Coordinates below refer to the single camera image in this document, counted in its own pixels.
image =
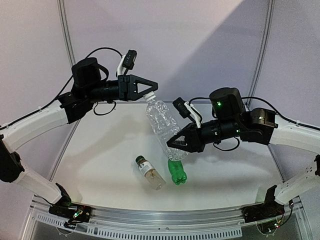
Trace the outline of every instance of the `clear plastic bottle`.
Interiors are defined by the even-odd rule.
[[[152,130],[157,136],[163,150],[171,161],[181,161],[188,153],[167,146],[167,141],[181,130],[176,120],[173,118],[170,109],[163,101],[157,100],[153,91],[143,97],[148,103],[148,106],[146,107],[146,116],[148,117]]]
[[[135,159],[135,162],[138,164],[140,172],[148,180],[154,190],[158,191],[164,185],[166,185],[166,181],[160,176],[160,174],[151,165],[151,163],[148,162],[143,156],[138,156]]]
[[[187,174],[184,171],[181,160],[184,159],[188,153],[167,146],[167,141],[180,131],[180,127],[173,118],[168,106],[163,101],[157,100],[153,91],[143,97],[148,103],[146,116],[150,121],[154,134],[157,136],[160,145],[168,157],[168,168],[172,176],[172,181],[176,185],[180,183],[184,184],[187,180]]]

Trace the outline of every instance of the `robotic arm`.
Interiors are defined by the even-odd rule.
[[[30,140],[54,128],[71,124],[89,112],[94,103],[116,100],[136,101],[156,91],[158,84],[135,75],[132,70],[137,52],[129,50],[122,56],[117,68],[117,80],[107,80],[108,70],[94,57],[85,58],[72,67],[73,86],[70,92],[60,95],[47,108],[0,128],[0,180],[16,183],[51,204],[49,212],[70,219],[66,226],[89,221],[91,208],[73,204],[66,190],[54,184],[21,162],[17,150]],[[101,80],[100,70],[106,74]],[[139,92],[138,84],[149,86]]]
[[[294,122],[286,117],[283,119],[283,116],[264,108],[246,111],[236,88],[215,90],[209,99],[212,116],[216,120],[201,124],[199,118],[193,118],[193,123],[167,142],[169,147],[200,153],[206,144],[219,144],[222,140],[239,137],[243,142],[287,145],[320,154],[320,129],[316,126]],[[181,98],[175,100],[173,105],[183,118],[199,115],[192,104]],[[300,174],[269,188],[264,203],[243,207],[244,219],[254,222],[284,213],[284,204],[319,185],[320,155],[317,155],[314,163]]]

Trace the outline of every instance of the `black cable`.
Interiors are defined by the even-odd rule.
[[[216,143],[214,142],[213,143],[213,146],[216,148],[216,149],[219,149],[220,151],[223,151],[223,152],[230,152],[230,151],[233,151],[233,150],[236,150],[239,146],[240,146],[240,140],[236,137],[234,137],[236,140],[237,140],[237,145],[234,147],[234,148],[230,148],[230,149],[221,149],[219,147],[216,146]]]
[[[41,107],[40,109],[34,110],[34,111],[32,111],[32,112],[30,112],[30,113],[28,113],[28,114],[26,114],[26,115],[24,115],[24,116],[22,116],[22,117],[19,117],[18,119],[10,122],[10,123],[7,124],[6,126],[0,127],[0,130],[6,129],[7,127],[12,126],[13,124],[15,124],[15,123],[17,123],[17,122],[19,122],[19,121],[21,121],[21,120],[23,120],[23,119],[26,119],[27,117],[30,117],[31,115],[36,114],[36,113],[40,112],[41,110],[47,108],[49,105],[51,105],[51,104],[59,97],[59,95],[63,92],[63,90],[65,90],[66,86],[70,83],[70,81],[71,81],[72,78],[73,78],[73,76],[71,76],[71,77],[69,78],[69,80],[68,80],[68,81],[65,83],[65,85],[63,86],[63,88],[62,88],[62,89],[59,91],[59,93],[54,97],[54,99],[52,99],[49,103],[47,103],[46,105],[44,105],[44,106]]]
[[[123,56],[123,55],[121,54],[121,52],[119,52],[117,49],[114,49],[114,48],[112,48],[112,47],[103,46],[103,47],[99,47],[99,48],[93,50],[92,52],[90,52],[90,53],[85,57],[85,59],[87,59],[88,57],[90,57],[90,56],[91,56],[92,54],[94,54],[95,52],[97,52],[97,51],[99,51],[99,50],[103,50],[103,49],[105,49],[105,50],[111,50],[111,51],[116,52],[117,54],[120,55],[120,58],[122,58],[122,56]]]
[[[214,108],[212,108],[212,110],[211,110],[211,115],[212,115],[212,117],[213,117],[214,119],[218,119],[218,118],[216,117],[216,113],[215,113]]]
[[[200,117],[200,123],[202,122],[202,116],[201,116],[201,114],[195,109],[195,108],[193,108],[193,107],[191,107],[192,108],[192,110]]]
[[[298,126],[301,126],[301,127],[305,127],[305,128],[309,128],[309,129],[314,129],[314,130],[317,130],[317,131],[320,131],[320,128],[319,127],[316,127],[316,126],[311,126],[311,125],[307,125],[307,124],[303,124],[303,123],[297,123],[296,121],[290,119],[290,118],[287,118],[285,116],[283,116],[273,105],[271,105],[271,103],[269,103],[268,101],[260,98],[260,97],[256,97],[256,96],[245,96],[245,97],[242,97],[242,99],[256,99],[256,100],[259,100],[261,102],[264,102],[265,104],[269,105],[270,108],[272,108],[282,119],[292,123],[292,124],[295,124],[295,125],[298,125]]]
[[[51,207],[54,205],[54,204],[52,204],[51,202],[49,202],[48,200],[46,200],[44,197],[39,196],[39,195],[38,195],[38,197],[40,197],[40,198],[42,198],[43,200],[45,200]]]
[[[189,115],[187,118],[190,119],[191,122],[196,123],[196,120],[194,120],[194,118],[192,116]]]
[[[281,213],[281,218],[280,218],[280,221],[282,222],[282,219],[285,217],[285,215],[283,214],[283,212],[282,211],[278,211],[279,213]]]
[[[116,49],[114,49],[114,48],[112,48],[112,47],[99,47],[99,48],[93,50],[92,52],[90,52],[90,53],[85,57],[85,59],[87,59],[88,57],[90,57],[93,53],[95,53],[95,52],[97,52],[97,51],[99,51],[99,50],[103,50],[103,49],[114,51],[114,52],[118,53],[118,54],[120,55],[120,57],[122,58],[121,52],[119,52],[118,50],[116,50]],[[0,127],[0,130],[6,129],[7,127],[12,126],[13,124],[15,124],[15,123],[17,123],[17,122],[19,122],[19,121],[21,121],[21,120],[23,120],[23,119],[26,119],[26,118],[30,117],[31,115],[36,114],[36,113],[42,111],[43,109],[47,108],[47,107],[48,107],[49,105],[51,105],[55,100],[57,100],[57,98],[60,96],[60,94],[65,90],[65,88],[67,87],[67,85],[70,83],[70,81],[71,81],[72,78],[73,78],[73,76],[71,76],[71,77],[69,78],[69,80],[68,80],[68,81],[65,83],[65,85],[63,86],[63,88],[62,88],[62,89],[59,91],[59,93],[54,97],[54,99],[52,99],[49,103],[47,103],[46,105],[44,105],[44,106],[41,107],[40,109],[34,110],[34,111],[32,111],[32,112],[30,112],[30,113],[28,113],[28,114],[26,114],[26,115],[24,115],[24,116],[22,116],[22,117],[19,117],[18,119],[10,122],[9,124]]]
[[[124,70],[123,76],[127,75],[128,71],[129,71],[129,69],[126,68],[126,69]]]
[[[99,103],[97,102],[96,105],[95,105],[94,108],[93,108],[93,113],[94,113],[95,115],[97,115],[97,116],[104,116],[104,115],[110,114],[113,110],[116,109],[116,106],[117,106],[117,103],[116,103],[115,101],[112,101],[112,103],[113,103],[114,105],[113,105],[113,108],[112,108],[110,111],[108,111],[108,112],[106,112],[106,113],[97,113],[97,112],[96,112],[96,107],[99,105]]]
[[[194,98],[190,99],[189,104],[191,104],[192,101],[198,100],[198,99],[206,99],[206,100],[208,100],[210,98],[209,97],[202,97],[202,96],[194,97]]]
[[[289,221],[289,219],[291,218],[293,210],[294,210],[294,208],[291,208],[289,217],[281,225],[279,225],[278,228],[282,227],[283,225],[285,225]]]

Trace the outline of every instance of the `wire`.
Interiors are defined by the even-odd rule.
[[[69,228],[70,230],[63,229],[64,231],[66,231],[68,233],[61,232],[57,226],[55,227],[55,229],[58,231],[59,234],[62,234],[62,235],[65,235],[65,236],[73,233],[73,231],[70,231],[71,230],[70,228]]]
[[[236,150],[239,146],[240,146],[240,140],[236,137],[234,137],[236,140],[237,140],[237,145],[234,147],[234,148],[230,148],[230,149],[221,149],[219,147],[216,146],[216,143],[214,142],[213,143],[213,146],[216,148],[216,149],[219,149],[220,151],[223,151],[223,152],[230,152],[230,151],[233,151],[233,150]]]
[[[277,227],[275,227],[275,228],[268,228],[267,230],[268,230],[268,233],[266,233],[264,230],[263,230],[263,223],[256,223],[255,224],[256,225],[256,228],[258,229],[258,231],[259,231],[259,233],[261,233],[262,235],[264,235],[264,236],[270,236],[270,235],[273,235],[277,230],[278,230],[278,228]]]
[[[194,97],[194,98],[190,99],[189,104],[191,104],[192,101],[198,100],[198,99],[207,99],[207,100],[209,100],[210,98],[209,97],[202,97],[202,96]]]
[[[213,117],[214,119],[218,119],[218,118],[216,117],[216,113],[215,113],[214,108],[212,108],[212,110],[211,110],[211,115],[212,115],[212,117]]]
[[[54,204],[52,204],[51,202],[49,202],[47,199],[45,199],[44,197],[39,196],[39,195],[37,195],[37,196],[40,197],[40,198],[42,198],[43,200],[45,200],[51,207],[54,205]]]
[[[88,57],[90,57],[92,54],[94,54],[95,52],[97,52],[97,51],[99,51],[99,50],[111,50],[111,51],[114,51],[114,52],[116,52],[117,54],[119,54],[120,55],[120,58],[122,58],[122,54],[121,54],[121,52],[119,52],[117,49],[114,49],[114,48],[112,48],[112,47],[106,47],[106,46],[103,46],[103,47],[99,47],[99,48],[97,48],[97,49],[95,49],[95,50],[93,50],[92,52],[90,52],[86,57],[85,57],[85,59],[87,59]]]
[[[126,69],[124,70],[123,76],[127,75],[128,71],[129,71],[129,69],[126,68]]]
[[[189,115],[187,118],[190,119],[191,122],[196,123],[196,120],[194,120],[192,116]]]
[[[293,210],[294,210],[294,208],[291,208],[291,211],[290,211],[290,214],[289,214],[289,217],[281,224],[281,225],[279,225],[279,227],[278,228],[280,228],[280,227],[282,227],[283,225],[285,225],[288,221],[289,221],[289,219],[291,218],[291,216],[292,216],[292,212],[293,212]]]
[[[202,122],[202,116],[201,114],[194,108],[194,107],[191,107],[192,110],[200,117],[200,123]]]
[[[71,76],[71,77],[68,79],[68,81],[65,83],[65,85],[63,86],[63,88],[62,88],[62,89],[59,91],[59,93],[54,97],[54,99],[52,99],[49,103],[47,103],[46,105],[44,105],[44,106],[41,107],[40,109],[34,110],[34,111],[32,111],[32,112],[30,112],[30,113],[28,113],[28,114],[26,114],[26,115],[24,115],[24,116],[22,116],[22,117],[19,117],[18,119],[10,122],[9,124],[0,127],[0,130],[6,129],[7,127],[12,126],[13,124],[15,124],[15,123],[17,123],[17,122],[20,122],[21,120],[26,119],[27,117],[30,117],[30,116],[32,116],[33,114],[36,114],[36,113],[40,112],[41,110],[47,108],[49,105],[51,105],[51,104],[60,96],[60,94],[63,92],[63,90],[65,90],[66,86],[70,83],[70,81],[71,81],[72,78],[73,78],[73,76]]]
[[[97,102],[96,105],[95,105],[94,108],[93,108],[93,113],[94,113],[95,115],[97,115],[97,116],[104,116],[104,115],[110,114],[113,110],[116,109],[116,106],[117,106],[117,103],[116,103],[115,101],[112,101],[112,103],[113,103],[114,105],[113,105],[113,108],[112,108],[110,111],[108,111],[108,112],[106,112],[106,113],[97,113],[97,112],[96,112],[96,107],[99,105],[99,103]]]
[[[111,50],[111,51],[114,51],[114,52],[118,53],[118,54],[120,55],[120,57],[122,58],[121,52],[119,52],[118,50],[116,50],[116,49],[114,49],[114,48],[112,48],[112,47],[99,47],[99,48],[93,50],[92,52],[90,52],[84,59],[87,59],[88,57],[90,57],[92,54],[94,54],[95,52],[97,52],[97,51],[99,51],[99,50]],[[52,99],[49,103],[47,103],[46,105],[44,105],[43,107],[41,107],[41,108],[39,108],[39,109],[37,109],[37,110],[34,110],[34,111],[32,111],[32,112],[30,112],[30,113],[28,113],[28,114],[26,114],[26,115],[24,115],[24,116],[22,116],[22,117],[19,117],[18,119],[14,120],[14,121],[12,121],[12,122],[10,122],[10,123],[8,123],[8,124],[5,125],[5,126],[0,127],[0,130],[4,130],[4,129],[6,129],[7,127],[12,126],[13,124],[15,124],[15,123],[17,123],[17,122],[20,122],[21,120],[26,119],[26,118],[32,116],[33,114],[36,114],[36,113],[42,111],[43,109],[47,108],[47,107],[48,107],[49,105],[51,105],[55,100],[57,100],[57,98],[60,96],[60,94],[65,90],[65,88],[67,87],[67,85],[70,83],[70,81],[71,81],[72,78],[73,78],[73,76],[71,76],[71,77],[68,79],[68,81],[67,81],[67,82],[65,83],[65,85],[62,87],[62,89],[59,91],[59,93],[58,93],[58,94],[54,97],[54,99]]]
[[[284,213],[282,211],[278,211],[278,213],[281,213],[282,217],[278,221],[278,224],[282,222],[282,219],[285,217]]]
[[[297,123],[296,121],[283,116],[273,105],[271,105],[271,103],[269,103],[268,101],[266,101],[266,100],[264,100],[264,99],[262,99],[260,97],[245,96],[245,97],[242,97],[242,99],[256,99],[256,100],[259,100],[261,102],[264,102],[265,104],[269,105],[269,107],[272,108],[282,119],[284,119],[284,120],[286,120],[286,121],[288,121],[290,123],[293,123],[295,125],[301,126],[301,127],[305,127],[305,128],[309,128],[309,129],[314,129],[314,130],[320,131],[319,127],[311,126],[311,125],[307,125],[307,124],[303,124],[303,123]]]

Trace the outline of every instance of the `bottle cap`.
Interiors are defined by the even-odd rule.
[[[144,157],[144,156],[138,156],[138,157],[135,159],[135,162],[136,162],[137,164],[139,164],[139,161],[142,160],[142,159],[145,159],[145,157]]]
[[[153,91],[147,93],[146,95],[143,95],[143,98],[149,102],[150,100],[154,99],[156,97],[155,93]]]

